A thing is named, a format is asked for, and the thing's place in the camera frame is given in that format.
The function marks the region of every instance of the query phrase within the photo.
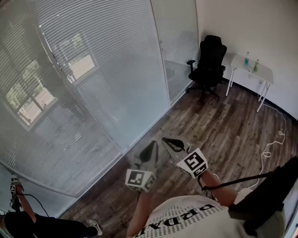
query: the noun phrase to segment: plastic bottle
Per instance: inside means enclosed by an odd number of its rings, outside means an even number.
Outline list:
[[[244,60],[244,66],[248,66],[248,61],[249,61],[249,52],[247,52],[245,60]]]
[[[259,62],[259,60],[257,60],[257,61],[256,61],[256,64],[255,64],[255,67],[253,68],[253,71],[254,71],[254,72],[257,72],[257,69],[258,69],[258,67],[259,67],[259,64],[260,64],[260,62]]]

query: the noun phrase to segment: small white desk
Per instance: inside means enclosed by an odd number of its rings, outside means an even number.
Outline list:
[[[263,103],[265,101],[265,98],[269,91],[270,85],[274,84],[273,72],[271,69],[269,69],[268,67],[261,65],[261,64],[259,64],[259,66],[258,66],[258,71],[254,72],[253,68],[255,66],[255,62],[252,60],[249,60],[249,65],[244,66],[244,60],[245,60],[245,57],[238,55],[238,54],[227,53],[225,55],[222,64],[223,65],[231,65],[231,74],[230,74],[230,78],[229,78],[229,85],[227,88],[226,96],[228,96],[229,89],[233,85],[234,71],[236,69],[244,70],[248,74],[253,75],[254,77],[265,82],[264,89],[262,90],[262,93],[261,93],[260,97],[258,98],[258,101],[262,100],[259,108],[257,109],[257,112],[259,112],[261,106],[263,105]]]

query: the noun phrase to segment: hand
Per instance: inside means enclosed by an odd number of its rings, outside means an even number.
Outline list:
[[[17,194],[23,194],[22,186],[21,185],[16,185],[15,186],[15,191],[16,191]]]

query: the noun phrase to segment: white cable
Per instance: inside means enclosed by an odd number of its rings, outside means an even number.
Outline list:
[[[219,179],[219,177],[215,173],[213,175],[215,175]]]
[[[269,105],[267,105],[267,104],[263,104],[263,105],[264,105],[264,106],[267,106],[267,107],[270,107],[270,108],[272,108],[272,109],[274,109],[274,110],[277,111],[277,112],[283,117],[283,119],[284,119],[284,116],[282,115],[282,113],[281,113],[279,110],[277,110],[277,109],[275,109],[275,108],[273,108],[273,107],[271,107],[271,106],[269,106]],[[282,142],[279,142],[279,141],[273,141],[272,143],[268,143],[268,144],[266,145],[266,147],[265,147],[263,153],[261,154],[262,169],[261,169],[261,172],[259,173],[259,175],[260,175],[260,174],[263,172],[263,170],[264,170],[263,156],[266,157],[266,158],[270,158],[270,157],[271,157],[271,152],[265,152],[265,151],[267,150],[267,147],[268,147],[269,145],[274,144],[274,143],[278,143],[278,144],[280,144],[280,145],[282,145],[282,144],[284,143],[284,139],[285,139],[285,131],[287,130],[287,122],[286,122],[285,119],[284,119],[284,123],[285,123],[284,133],[282,133],[281,131],[278,131],[279,135],[284,136],[283,141],[282,141]],[[253,186],[256,186],[258,183],[259,183],[259,178],[257,179],[257,182],[256,182],[254,185],[252,185],[252,186],[250,186],[250,187],[248,187],[248,188],[252,188]]]

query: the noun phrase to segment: sneaker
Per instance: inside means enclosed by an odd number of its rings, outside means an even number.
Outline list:
[[[99,227],[97,221],[95,221],[94,219],[89,219],[89,220],[87,220],[87,222],[89,223],[90,226],[95,227],[97,229],[97,235],[99,235],[99,236],[102,235],[102,230]]]

